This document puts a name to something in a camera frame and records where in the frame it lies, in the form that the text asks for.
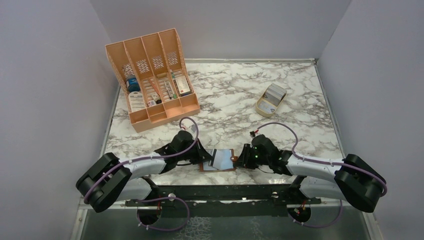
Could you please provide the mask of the brown leather card holder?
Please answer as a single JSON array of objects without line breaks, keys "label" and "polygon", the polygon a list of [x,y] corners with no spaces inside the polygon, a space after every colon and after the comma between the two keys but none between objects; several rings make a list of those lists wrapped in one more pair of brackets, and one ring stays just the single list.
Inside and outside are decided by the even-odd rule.
[{"label": "brown leather card holder", "polygon": [[203,162],[199,165],[199,171],[204,173],[211,172],[229,172],[235,171],[234,162],[237,156],[233,149],[206,149],[206,152],[212,156],[212,160]]}]

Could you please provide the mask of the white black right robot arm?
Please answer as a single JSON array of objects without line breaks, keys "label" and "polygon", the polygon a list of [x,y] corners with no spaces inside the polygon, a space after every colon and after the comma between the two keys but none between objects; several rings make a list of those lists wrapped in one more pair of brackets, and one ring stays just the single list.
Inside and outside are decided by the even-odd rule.
[{"label": "white black right robot arm", "polygon": [[348,202],[356,209],[372,213],[382,197],[386,180],[355,154],[324,159],[280,150],[263,134],[243,146],[236,168],[268,166],[275,174],[301,177],[288,190],[289,199],[300,204],[307,198],[329,198]]}]

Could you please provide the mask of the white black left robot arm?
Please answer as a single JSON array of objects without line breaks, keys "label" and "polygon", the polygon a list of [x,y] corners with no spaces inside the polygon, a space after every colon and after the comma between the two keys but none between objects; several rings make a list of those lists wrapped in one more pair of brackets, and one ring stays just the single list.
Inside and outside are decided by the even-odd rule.
[{"label": "white black left robot arm", "polygon": [[197,165],[212,159],[198,139],[180,130],[170,143],[150,155],[124,159],[112,152],[105,153],[77,180],[75,187],[83,195],[84,203],[97,213],[123,200],[139,199],[149,206],[157,200],[157,191],[144,176],[166,173],[180,161]]}]

